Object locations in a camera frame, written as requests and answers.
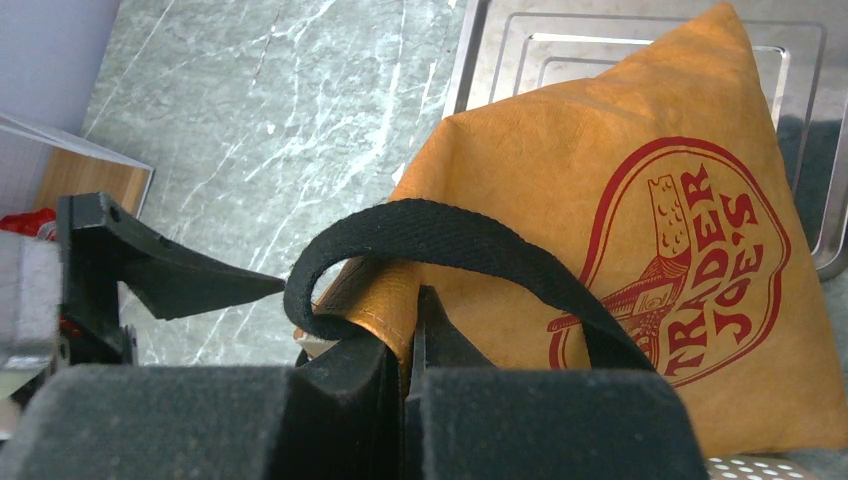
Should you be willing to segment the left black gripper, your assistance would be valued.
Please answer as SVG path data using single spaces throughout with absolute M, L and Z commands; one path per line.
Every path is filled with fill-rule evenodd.
M 59 333 L 59 359 L 68 365 L 137 363 L 136 331 L 120 321 L 119 284 L 160 320 L 254 302 L 285 288 L 279 278 L 169 240 L 104 192 L 59 199 L 57 240 L 60 254 L 54 242 L 1 233 L 3 441 L 21 412 L 12 395 L 51 365 Z

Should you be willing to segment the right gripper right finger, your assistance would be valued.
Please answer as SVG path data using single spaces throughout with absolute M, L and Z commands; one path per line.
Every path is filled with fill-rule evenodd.
M 408 479 L 704 479 L 687 412 L 658 375 L 496 368 L 418 298 L 405 401 Z

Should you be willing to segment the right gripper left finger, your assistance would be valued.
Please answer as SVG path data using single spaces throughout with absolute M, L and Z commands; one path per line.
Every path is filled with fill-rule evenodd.
M 5 479 L 393 479 L 395 356 L 362 334 L 297 368 L 67 369 L 1 450 Z

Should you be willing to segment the red snack packet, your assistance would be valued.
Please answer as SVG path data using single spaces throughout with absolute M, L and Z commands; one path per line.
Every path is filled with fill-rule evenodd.
M 1 219 L 1 230 L 18 233 L 40 240 L 56 240 L 56 211 L 43 208 L 37 211 L 6 215 Z

